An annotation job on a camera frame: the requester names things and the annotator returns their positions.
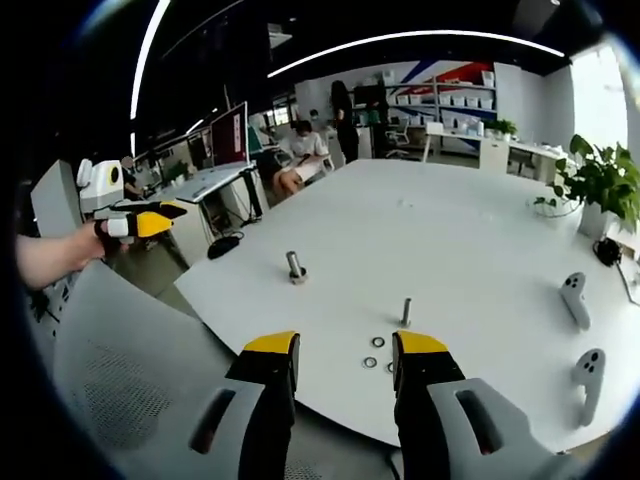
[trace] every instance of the floor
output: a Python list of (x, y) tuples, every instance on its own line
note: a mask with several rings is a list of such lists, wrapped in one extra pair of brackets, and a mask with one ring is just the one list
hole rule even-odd
[[(450, 155), (432, 156), (431, 163), (478, 168), (479, 160)], [(112, 268), (129, 282), (166, 305), (197, 318), (173, 282), (182, 267), (162, 244), (150, 251), (132, 248), (114, 259)], [(574, 449), (571, 453), (587, 463), (600, 451), (607, 437)], [(393, 451), (334, 424), (299, 405), (290, 443), (287, 477), (300, 479), (393, 479), (386, 458)]]

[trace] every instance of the white shirt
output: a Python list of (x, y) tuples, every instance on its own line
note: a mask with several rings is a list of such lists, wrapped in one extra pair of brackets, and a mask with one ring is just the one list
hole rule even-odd
[(282, 140), (280, 142), (280, 148), (294, 159), (292, 164), (289, 167), (285, 167), (284, 170), (287, 171), (294, 168), (303, 182), (306, 182), (322, 170), (322, 160), (305, 162), (303, 165), (298, 165), (298, 163), (302, 161), (302, 157), (305, 155), (317, 157), (326, 157), (329, 155), (329, 149), (316, 132), (311, 132), (306, 137), (294, 134)]

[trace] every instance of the desk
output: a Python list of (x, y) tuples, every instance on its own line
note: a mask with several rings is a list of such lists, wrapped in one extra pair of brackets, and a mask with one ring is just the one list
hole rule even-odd
[[(244, 185), (237, 185), (239, 179)], [(262, 183), (253, 166), (245, 162), (220, 165), (197, 172), (179, 186), (168, 186), (149, 200), (176, 200), (187, 214), (174, 220), (171, 239), (181, 256), (191, 266), (203, 258), (215, 236), (209, 225), (209, 214), (204, 199), (220, 192), (225, 207), (231, 212), (231, 222), (239, 228), (248, 219), (251, 210), (256, 217), (268, 209)]]
[[(447, 138), (458, 138), (460, 140), (475, 140), (477, 142), (481, 142), (481, 152), (486, 151), (483, 149), (483, 146), (487, 146), (488, 144), (494, 144), (496, 147), (500, 147), (504, 145), (502, 140), (495, 140), (485, 137), (478, 137), (477, 135), (466, 135), (453, 131), (443, 131), (442, 133), (430, 133), (427, 135), (427, 142), (424, 148), (424, 153), (422, 155), (422, 161), (426, 163), (429, 157), (429, 149), (431, 148), (431, 137), (439, 136), (439, 137), (447, 137)], [(555, 162), (556, 160), (560, 160), (561, 158), (566, 158), (567, 154), (562, 152), (558, 153), (554, 150), (550, 150), (545, 147), (539, 147), (535, 145), (528, 145), (526, 143), (520, 142), (509, 142), (507, 148), (499, 149), (498, 158), (495, 159), (486, 159), (487, 161), (483, 162), (482, 155), (480, 157), (480, 168), (483, 169), (483, 163), (489, 166), (489, 169), (494, 169), (493, 166), (497, 163), (500, 165), (500, 169), (504, 172), (507, 171), (507, 163), (509, 161), (509, 149), (522, 150), (524, 152), (531, 153), (535, 157), (538, 158), (538, 165), (536, 167), (536, 177), (535, 179), (544, 183), (549, 183), (555, 180), (556, 170), (555, 170)]]
[[(413, 299), (411, 330), (448, 345), (528, 416), (553, 451), (610, 431), (640, 386), (640, 311), (620, 275), (598, 262), (580, 215), (553, 222), (527, 201), (539, 182), (460, 167), (358, 160), (247, 227), (240, 246), (199, 261), (176, 286), (234, 352), (252, 339), (301, 334), (297, 399), (329, 419), (398, 445), (391, 334)], [(295, 250), (309, 279), (289, 283)], [(558, 288), (587, 276), (593, 326), (580, 333)], [(381, 349), (373, 337), (387, 341)], [(588, 349), (607, 352), (593, 423), (576, 428), (569, 372)], [(378, 366), (362, 367), (367, 356)]]

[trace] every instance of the white cabinet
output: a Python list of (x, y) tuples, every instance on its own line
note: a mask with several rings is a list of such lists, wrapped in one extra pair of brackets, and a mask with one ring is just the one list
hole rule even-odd
[(480, 170), (506, 173), (509, 162), (509, 144), (502, 140), (485, 138), (480, 142)]

